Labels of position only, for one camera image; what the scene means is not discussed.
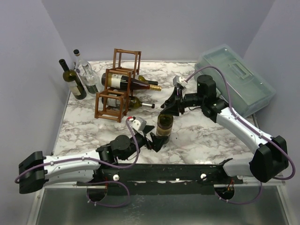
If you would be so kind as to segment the translucent green plastic toolbox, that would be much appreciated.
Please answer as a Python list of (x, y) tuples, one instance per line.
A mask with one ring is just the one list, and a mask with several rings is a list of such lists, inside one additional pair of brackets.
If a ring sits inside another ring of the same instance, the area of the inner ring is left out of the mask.
[(195, 63), (195, 71), (209, 65), (223, 73), (229, 86), (232, 107), (244, 118), (266, 107), (276, 93), (228, 45), (220, 45), (201, 53)]

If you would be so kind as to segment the clear bottle dark label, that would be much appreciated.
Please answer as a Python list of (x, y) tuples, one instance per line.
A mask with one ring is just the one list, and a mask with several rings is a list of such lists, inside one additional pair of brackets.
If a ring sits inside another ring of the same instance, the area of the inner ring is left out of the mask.
[(83, 68), (83, 82), (87, 88), (87, 91), (92, 94), (96, 95), (98, 92), (101, 91), (100, 81), (97, 73), (91, 68), (89, 63), (82, 64)]

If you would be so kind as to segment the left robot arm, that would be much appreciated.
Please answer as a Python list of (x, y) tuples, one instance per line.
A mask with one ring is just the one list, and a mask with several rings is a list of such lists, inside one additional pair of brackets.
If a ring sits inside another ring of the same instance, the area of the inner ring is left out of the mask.
[(118, 160), (127, 160), (133, 154), (138, 156), (143, 146), (156, 152), (162, 148), (168, 138), (155, 135), (152, 133), (153, 128), (146, 125), (144, 130), (130, 129), (131, 137), (119, 135), (96, 150), (69, 157), (45, 156), (42, 151), (33, 152), (18, 166), (19, 175), (15, 183), (19, 185), (19, 193), (29, 194), (50, 184), (72, 181), (99, 185), (104, 179), (99, 169), (128, 169), (136, 162), (119, 165)]

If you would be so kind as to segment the brown wooden wine rack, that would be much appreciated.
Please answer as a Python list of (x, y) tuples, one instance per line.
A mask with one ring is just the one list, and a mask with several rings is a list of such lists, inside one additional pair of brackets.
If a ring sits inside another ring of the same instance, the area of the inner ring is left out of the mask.
[[(134, 67), (125, 68), (121, 66), (121, 59), (123, 54), (132, 54), (135, 56)], [(141, 62), (141, 52), (140, 51), (130, 51), (123, 49), (114, 49), (113, 54), (113, 64), (112, 68), (108, 68), (105, 71), (105, 75), (124, 75), (128, 77), (130, 82), (136, 75), (139, 75)], [(102, 92), (96, 94), (95, 102), (95, 114), (96, 119), (107, 119), (116, 122), (121, 122), (122, 118), (127, 115), (129, 110), (129, 97), (133, 95), (133, 90), (130, 84), (127, 84), (126, 90), (118, 90), (108, 86), (108, 77), (105, 78), (105, 89)], [(120, 102), (120, 107), (113, 110), (111, 106), (108, 105), (107, 100), (113, 99)]]

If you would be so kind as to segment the black front mounting rail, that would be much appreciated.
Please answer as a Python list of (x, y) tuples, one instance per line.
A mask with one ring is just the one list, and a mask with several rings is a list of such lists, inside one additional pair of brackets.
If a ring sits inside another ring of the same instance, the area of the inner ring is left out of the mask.
[(93, 170), (91, 181), (79, 181), (77, 185), (95, 186), (112, 181), (114, 175), (118, 175), (119, 182), (127, 186), (131, 195), (212, 195), (215, 185), (243, 183), (237, 177), (229, 177), (222, 164), (120, 164), (102, 165)]

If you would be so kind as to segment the green bottle white label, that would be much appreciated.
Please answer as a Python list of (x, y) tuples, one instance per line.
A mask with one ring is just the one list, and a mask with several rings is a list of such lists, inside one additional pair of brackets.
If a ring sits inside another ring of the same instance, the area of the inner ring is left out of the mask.
[(67, 83), (71, 93), (77, 100), (83, 100), (86, 98), (87, 93), (84, 86), (79, 79), (77, 73), (74, 70), (69, 69), (66, 61), (64, 59), (59, 60), (59, 64), (63, 69), (63, 79)]

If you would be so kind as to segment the clear wine bottle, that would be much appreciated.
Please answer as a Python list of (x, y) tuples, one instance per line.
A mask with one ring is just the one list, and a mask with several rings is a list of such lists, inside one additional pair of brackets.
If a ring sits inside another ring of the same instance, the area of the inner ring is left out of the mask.
[(76, 57), (75, 72), (79, 75), (80, 78), (82, 78), (84, 74), (84, 68), (91, 67), (91, 65), (88, 61), (81, 57), (78, 49), (73, 50), (73, 53)]

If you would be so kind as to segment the dark bottle gold foil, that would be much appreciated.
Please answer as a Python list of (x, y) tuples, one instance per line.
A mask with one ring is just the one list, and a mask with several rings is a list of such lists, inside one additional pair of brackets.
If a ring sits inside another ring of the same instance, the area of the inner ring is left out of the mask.
[[(128, 89), (129, 76), (119, 75), (119, 74), (108, 74), (107, 86), (119, 90)], [(131, 90), (154, 90), (161, 91), (162, 87), (154, 84), (149, 84), (134, 78), (130, 79), (130, 89)]]

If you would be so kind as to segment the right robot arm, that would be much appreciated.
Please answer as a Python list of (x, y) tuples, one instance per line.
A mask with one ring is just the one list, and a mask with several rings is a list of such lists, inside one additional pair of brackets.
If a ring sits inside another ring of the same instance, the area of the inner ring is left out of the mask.
[(162, 105), (162, 114), (179, 116), (186, 108), (200, 107), (202, 113), (239, 138), (253, 153), (245, 159), (229, 159), (216, 171), (218, 182), (225, 184), (235, 176), (251, 176), (266, 183), (289, 166), (283, 137), (273, 137), (241, 117), (229, 104), (217, 97), (216, 83), (210, 75), (197, 78), (197, 92), (186, 94), (182, 76), (173, 79), (174, 91)]

